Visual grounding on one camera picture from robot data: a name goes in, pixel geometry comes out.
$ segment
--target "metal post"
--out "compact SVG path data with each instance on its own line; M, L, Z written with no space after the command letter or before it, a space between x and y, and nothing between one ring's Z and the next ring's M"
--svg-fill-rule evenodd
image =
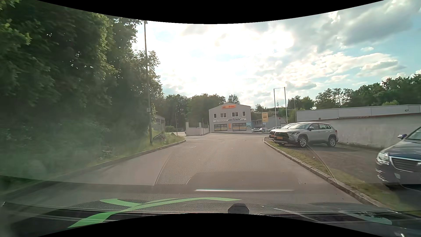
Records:
M288 124L288 110L287 110L287 92L284 87L284 94L285 94L285 117L287 117L287 124Z
M176 133L177 133L177 137L179 136L179 126L177 124L177 111L176 111Z
M275 105L275 127L278 126L278 118L276 117L276 101L275 101L275 89L273 89L273 104Z
M297 122L297 107L295 107L295 98L294 98L294 110L295 110L295 122Z
M148 74L148 50L146 49L146 21L143 21L144 33L145 33L145 60L146 60L146 78L148 81L148 108L149 112L149 143L152 145L152 118L151 118L151 87L149 84L149 74Z

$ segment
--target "car headlight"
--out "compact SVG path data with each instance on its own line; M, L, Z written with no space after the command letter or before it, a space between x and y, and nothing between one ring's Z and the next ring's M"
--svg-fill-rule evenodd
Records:
M377 154L377 162L381 164L389 164L389 155L379 152Z

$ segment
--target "car dealership building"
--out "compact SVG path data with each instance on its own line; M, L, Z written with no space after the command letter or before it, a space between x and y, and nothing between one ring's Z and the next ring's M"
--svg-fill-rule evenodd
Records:
M250 106L226 103L209 110L209 130L222 131L250 131Z

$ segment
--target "car wheel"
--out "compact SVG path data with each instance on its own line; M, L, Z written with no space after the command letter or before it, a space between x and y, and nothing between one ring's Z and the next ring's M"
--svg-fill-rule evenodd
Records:
M306 147L308 143L308 140L305 136L301 136L298 138L298 145L302 148Z
M335 147L336 146L336 138L335 136L330 136L328 141L328 147Z

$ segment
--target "car grille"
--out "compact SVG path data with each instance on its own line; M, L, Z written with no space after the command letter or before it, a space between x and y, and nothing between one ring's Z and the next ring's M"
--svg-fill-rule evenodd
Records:
M417 165L418 162L421 162L421 161L392 157L393 166L398 170L404 170L404 171L410 171L410 172L421 172L421 166Z
M284 133L284 132L276 132L275 133L276 137L285 137L285 138L289 138L288 134Z

